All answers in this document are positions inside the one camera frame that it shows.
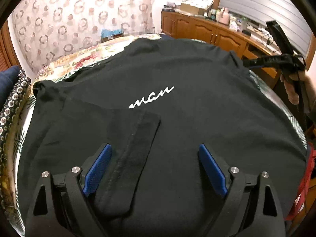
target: patterned curtain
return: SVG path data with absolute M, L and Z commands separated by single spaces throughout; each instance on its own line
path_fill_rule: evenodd
M 20 48 L 35 74 L 100 42 L 101 30 L 154 33 L 154 0 L 22 0 L 13 11 Z

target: metal screw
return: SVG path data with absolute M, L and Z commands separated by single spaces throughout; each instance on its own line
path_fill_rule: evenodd
M 80 167 L 74 166 L 71 170 L 73 173 L 78 173 L 80 171 Z
M 235 166 L 232 166 L 230 168 L 230 171 L 233 172 L 234 174 L 237 174 L 239 172 L 239 169 L 237 167 L 235 167 Z
M 49 175 L 49 172 L 48 172 L 48 171 L 44 171 L 44 172 L 42 173 L 42 177 L 48 177 L 48 175 Z
M 269 177 L 269 173 L 266 172 L 266 171 L 263 171 L 261 174 L 262 174 L 262 176 L 263 176 L 264 178 L 268 178 L 268 177 Z

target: floral bedding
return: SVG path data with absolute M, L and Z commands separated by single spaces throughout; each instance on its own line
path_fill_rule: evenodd
M 148 35 L 141 35 L 141 36 L 129 36 L 129 37 L 122 37 L 107 41 L 102 44 L 98 44 L 97 46 L 90 47 L 88 49 L 82 50 L 80 52 L 64 56 L 57 61 L 50 63 L 48 66 L 43 67 L 39 73 L 35 82 L 42 81 L 42 80 L 52 80 L 54 82 L 62 81 L 76 71 L 78 71 L 82 67 L 86 67 L 89 65 L 94 64 L 97 61 L 107 59 L 121 51 L 124 50 L 124 47 L 128 46 L 131 42 L 138 38 L 148 38 L 148 39 L 160 39 L 161 37 L 156 34 L 148 34 Z M 306 139 L 304 133 L 292 115 L 292 113 L 287 109 L 285 104 L 282 100 L 270 89 L 255 73 L 250 71 L 250 77 L 256 83 L 258 89 L 273 103 L 275 103 L 289 118 L 291 121 L 293 128 L 298 133 L 303 145 L 306 147 Z M 20 119 L 18 122 L 18 128 L 15 135 L 15 145 L 14 145 L 14 173 L 15 173 L 15 189 L 16 189 L 16 203 L 17 203 L 17 210 L 15 214 L 12 215 L 9 220 L 12 226 L 16 229 L 16 231 L 21 235 L 24 236 L 25 228 L 21 218 L 19 206 L 18 206 L 18 185 L 17 185 L 17 172 L 18 172 L 18 164 L 23 148 L 23 143 L 26 137 L 26 133 L 28 127 L 31 122 L 34 106 L 35 106 L 36 98 L 31 93 L 30 97 L 28 98 L 26 105 L 24 106 L 21 114 Z

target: gray blind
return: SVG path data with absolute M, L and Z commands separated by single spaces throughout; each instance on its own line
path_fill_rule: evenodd
M 266 21 L 276 20 L 292 45 L 306 55 L 312 31 L 290 0 L 220 0 L 220 7 L 227 7 L 265 26 Z

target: bed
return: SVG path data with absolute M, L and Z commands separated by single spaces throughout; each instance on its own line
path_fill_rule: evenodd
M 48 66 L 45 66 L 38 73 L 35 82 L 42 80 L 51 80 L 54 82 L 59 82 L 64 79 L 67 79 L 76 71 L 82 67 L 93 67 L 98 61 L 106 60 L 111 56 L 124 50 L 124 47 L 128 46 L 131 42 L 138 38 L 147 38 L 147 39 L 160 39 L 161 36 L 157 34 L 148 34 L 141 36 L 128 36 L 121 37 L 107 41 L 105 43 L 98 44 L 97 46 L 90 47 L 88 49 L 81 50 L 80 52 L 64 56 L 57 61 L 50 63 Z M 288 110 L 282 100 L 270 89 L 255 73 L 250 71 L 250 77 L 256 83 L 258 89 L 270 99 L 277 107 L 282 110 L 288 119 L 290 120 L 293 128 L 297 132 L 301 142 L 304 147 L 307 148 L 307 142 L 303 133 L 302 128 L 300 127 L 298 121 L 295 119 L 293 114 Z M 20 156 L 23 148 L 23 143 L 27 134 L 27 130 L 30 125 L 32 118 L 34 106 L 36 103 L 36 98 L 31 92 L 26 105 L 24 106 L 20 118 L 18 121 L 18 127 L 15 134 L 15 143 L 14 143 L 14 156 L 13 156 L 13 165 L 14 165 L 14 183 L 16 191 L 16 209 L 14 212 L 7 213 L 7 218 L 15 228 L 15 230 L 21 235 L 24 236 L 25 228 L 21 218 L 18 202 L 18 182 L 17 182 L 17 172 L 20 161 Z

